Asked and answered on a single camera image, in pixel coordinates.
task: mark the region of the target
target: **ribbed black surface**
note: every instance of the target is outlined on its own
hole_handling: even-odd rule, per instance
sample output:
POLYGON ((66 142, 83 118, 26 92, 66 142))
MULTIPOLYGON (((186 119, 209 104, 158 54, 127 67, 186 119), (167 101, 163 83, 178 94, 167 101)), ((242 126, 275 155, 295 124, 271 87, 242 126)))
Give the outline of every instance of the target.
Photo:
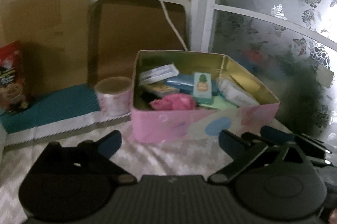
MULTIPOLYGON (((241 208, 228 188, 207 184, 202 176, 144 176, 120 187, 110 202, 89 218, 68 224, 267 224, 241 208)), ((322 223, 317 217, 296 224, 322 223)), ((26 224, 44 224, 28 220, 26 224)))

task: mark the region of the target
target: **pineapple illustration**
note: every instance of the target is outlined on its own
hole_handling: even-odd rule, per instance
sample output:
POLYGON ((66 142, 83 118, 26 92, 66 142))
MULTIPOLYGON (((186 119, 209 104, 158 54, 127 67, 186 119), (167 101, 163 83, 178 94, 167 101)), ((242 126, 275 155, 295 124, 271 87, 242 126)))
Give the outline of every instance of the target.
POLYGON ((205 74, 200 75, 197 89, 199 92, 206 92, 208 90, 207 78, 205 74))

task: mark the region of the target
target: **teal mat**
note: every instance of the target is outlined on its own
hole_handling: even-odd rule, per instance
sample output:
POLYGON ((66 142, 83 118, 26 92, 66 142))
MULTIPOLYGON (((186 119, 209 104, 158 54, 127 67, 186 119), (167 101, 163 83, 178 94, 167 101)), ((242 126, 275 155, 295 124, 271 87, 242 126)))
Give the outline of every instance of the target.
POLYGON ((95 92, 86 84, 72 86, 36 98, 31 107, 0 121, 8 134, 99 111, 95 92))

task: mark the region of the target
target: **blue oval on box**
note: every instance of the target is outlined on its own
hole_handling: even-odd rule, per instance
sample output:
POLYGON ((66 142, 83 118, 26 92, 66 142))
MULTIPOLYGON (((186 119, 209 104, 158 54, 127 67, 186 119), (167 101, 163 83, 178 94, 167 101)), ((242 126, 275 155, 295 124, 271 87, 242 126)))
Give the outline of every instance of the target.
POLYGON ((205 132, 209 136, 217 136, 224 129, 228 129, 231 125, 230 119, 227 117, 221 117, 217 120, 213 120, 205 128, 205 132))

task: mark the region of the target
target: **black device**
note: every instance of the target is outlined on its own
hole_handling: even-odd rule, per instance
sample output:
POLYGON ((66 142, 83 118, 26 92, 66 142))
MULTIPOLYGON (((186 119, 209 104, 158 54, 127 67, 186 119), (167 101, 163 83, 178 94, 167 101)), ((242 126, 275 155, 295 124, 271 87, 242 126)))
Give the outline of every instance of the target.
MULTIPOLYGON (((280 134, 273 130, 261 132, 280 134)), ((201 175, 144 175, 137 182, 109 160, 121 146, 119 131, 77 147, 49 143, 19 189, 25 224, 324 223, 327 186, 337 193, 337 179, 331 180, 336 167, 315 167, 294 139, 285 142, 280 135, 271 140, 247 132, 239 138, 222 131, 220 147, 234 161, 207 181, 201 175), (320 173, 327 167, 334 171, 326 171, 324 181, 320 173)))

